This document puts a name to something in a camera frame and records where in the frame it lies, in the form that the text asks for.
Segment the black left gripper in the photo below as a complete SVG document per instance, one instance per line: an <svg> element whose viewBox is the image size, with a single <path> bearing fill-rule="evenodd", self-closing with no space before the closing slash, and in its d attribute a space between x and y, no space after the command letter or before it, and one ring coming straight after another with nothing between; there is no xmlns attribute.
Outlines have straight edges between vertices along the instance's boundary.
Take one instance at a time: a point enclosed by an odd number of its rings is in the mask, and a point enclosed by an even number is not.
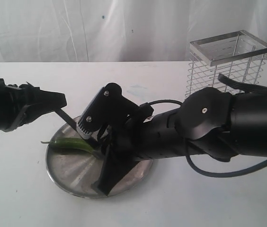
<svg viewBox="0 0 267 227"><path fill-rule="evenodd" d="M27 111L30 106L36 103L36 96L38 108L42 114L54 112L67 105L65 94L40 90L40 87L34 87L28 82L19 87L6 86L6 89L10 93L13 114L11 123L8 123L4 131L14 131L28 123Z"/></svg>

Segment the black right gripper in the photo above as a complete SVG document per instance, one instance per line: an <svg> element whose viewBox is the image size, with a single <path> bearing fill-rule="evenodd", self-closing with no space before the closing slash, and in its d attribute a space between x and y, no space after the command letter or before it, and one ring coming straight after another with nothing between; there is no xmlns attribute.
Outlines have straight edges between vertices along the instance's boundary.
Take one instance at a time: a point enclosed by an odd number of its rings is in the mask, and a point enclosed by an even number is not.
<svg viewBox="0 0 267 227"><path fill-rule="evenodd" d="M157 159L157 116L134 116L111 123L110 145L106 147L99 178L91 185L108 196L112 189L138 164Z"/></svg>

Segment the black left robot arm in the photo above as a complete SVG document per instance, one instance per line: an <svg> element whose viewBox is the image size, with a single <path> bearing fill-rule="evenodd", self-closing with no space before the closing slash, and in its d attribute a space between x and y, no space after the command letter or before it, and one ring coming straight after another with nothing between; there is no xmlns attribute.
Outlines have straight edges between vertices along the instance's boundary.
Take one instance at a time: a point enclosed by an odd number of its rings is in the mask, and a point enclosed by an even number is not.
<svg viewBox="0 0 267 227"><path fill-rule="evenodd" d="M10 132L67 105L65 94L0 79L0 131Z"/></svg>

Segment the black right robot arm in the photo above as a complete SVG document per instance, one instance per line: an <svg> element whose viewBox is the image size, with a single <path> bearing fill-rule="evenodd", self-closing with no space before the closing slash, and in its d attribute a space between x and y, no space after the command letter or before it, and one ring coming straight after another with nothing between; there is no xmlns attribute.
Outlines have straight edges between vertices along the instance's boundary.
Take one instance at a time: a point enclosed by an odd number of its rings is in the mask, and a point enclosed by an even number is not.
<svg viewBox="0 0 267 227"><path fill-rule="evenodd" d="M153 115L149 104L112 126L103 147L104 163L93 189L109 195L140 161L185 157L199 174L214 178L247 175L267 167L267 87L246 85L241 94L207 87L182 102L179 108ZM252 167L228 173L198 168L193 155L209 155L229 162L238 155L264 157Z"/></svg>

